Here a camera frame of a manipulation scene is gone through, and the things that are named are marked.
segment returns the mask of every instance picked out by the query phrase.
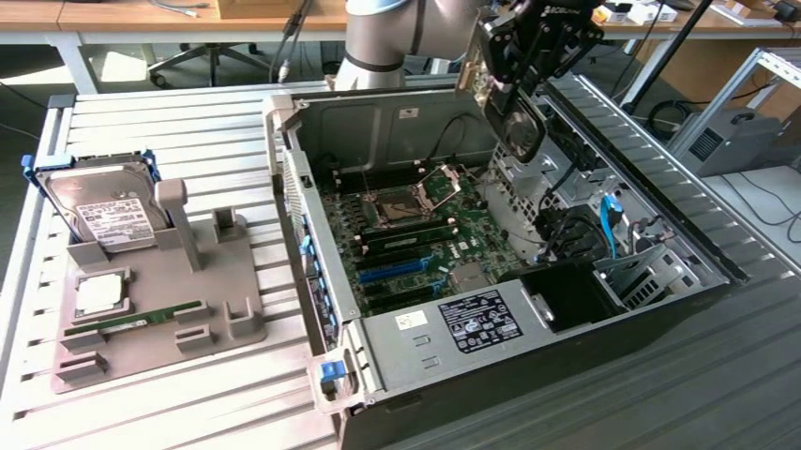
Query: barcode label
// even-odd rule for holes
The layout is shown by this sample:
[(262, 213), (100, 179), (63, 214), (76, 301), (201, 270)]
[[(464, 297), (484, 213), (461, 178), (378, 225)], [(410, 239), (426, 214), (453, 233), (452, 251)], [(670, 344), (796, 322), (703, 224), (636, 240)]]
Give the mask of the barcode label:
[(82, 204), (78, 213), (104, 247), (153, 239), (153, 226), (139, 199)]

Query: office chair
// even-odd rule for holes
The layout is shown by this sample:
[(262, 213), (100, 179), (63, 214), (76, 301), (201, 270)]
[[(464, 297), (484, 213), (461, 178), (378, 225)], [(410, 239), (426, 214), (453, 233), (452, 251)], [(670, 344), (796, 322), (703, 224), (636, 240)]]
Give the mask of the office chair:
[[(199, 47), (193, 48), (190, 44), (181, 44), (181, 53), (171, 56), (165, 61), (155, 63), (149, 67), (150, 73), (150, 82), (155, 84), (158, 87), (167, 87), (167, 79), (165, 75), (159, 74), (159, 70), (166, 68), (171, 68), (185, 61), (190, 61), (194, 58), (199, 58), (201, 56), (210, 56), (210, 86), (217, 86), (217, 67), (221, 65), (221, 55), (227, 56), (237, 61), (241, 61), (255, 68), (265, 69), (266, 76), (270, 76), (271, 66), (263, 61), (259, 61), (250, 56), (246, 56), (241, 52), (235, 51), (231, 47), (239, 45), (238, 43), (214, 43), (214, 44), (203, 44)], [(250, 54), (262, 54), (259, 49), (255, 46), (255, 43), (249, 44), (249, 53)]]

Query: motherboard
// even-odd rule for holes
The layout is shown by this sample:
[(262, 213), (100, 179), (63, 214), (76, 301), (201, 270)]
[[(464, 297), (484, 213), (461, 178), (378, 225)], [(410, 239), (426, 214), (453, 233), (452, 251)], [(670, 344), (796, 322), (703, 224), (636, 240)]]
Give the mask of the motherboard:
[(481, 289), (522, 267), (464, 166), (334, 177), (323, 205), (365, 316)]

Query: pcie slot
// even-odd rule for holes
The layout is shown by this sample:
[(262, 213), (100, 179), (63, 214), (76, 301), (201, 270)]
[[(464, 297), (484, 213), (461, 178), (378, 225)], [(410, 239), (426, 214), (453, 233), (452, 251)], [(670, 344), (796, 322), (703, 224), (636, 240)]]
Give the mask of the pcie slot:
[(406, 262), (401, 265), (373, 269), (359, 274), (359, 283), (370, 283), (386, 278), (401, 277), (402, 275), (425, 272), (429, 269), (432, 256), (421, 258), (417, 261)]
[(434, 296), (433, 286), (424, 286), (422, 288), (413, 289), (393, 295), (385, 295), (382, 297), (370, 298), (367, 302), (371, 308), (385, 308), (391, 305), (408, 303), (413, 300), (426, 299), (429, 300)]
[(369, 270), (382, 265), (390, 265), (412, 261), (424, 257), (424, 252), (420, 250), (394, 251), (387, 255), (373, 256), (362, 261), (357, 261), (355, 270)]

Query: blue pcie slot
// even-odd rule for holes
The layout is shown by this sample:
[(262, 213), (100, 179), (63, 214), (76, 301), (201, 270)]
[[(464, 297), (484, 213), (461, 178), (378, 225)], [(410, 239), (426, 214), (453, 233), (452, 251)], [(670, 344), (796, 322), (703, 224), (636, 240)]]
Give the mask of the blue pcie slot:
[(394, 265), (391, 267), (365, 271), (359, 274), (359, 283), (370, 283), (371, 281), (378, 281), (379, 279), (401, 277), (402, 275), (424, 272), (426, 269), (429, 269), (430, 260), (432, 256), (421, 258), (417, 261)]

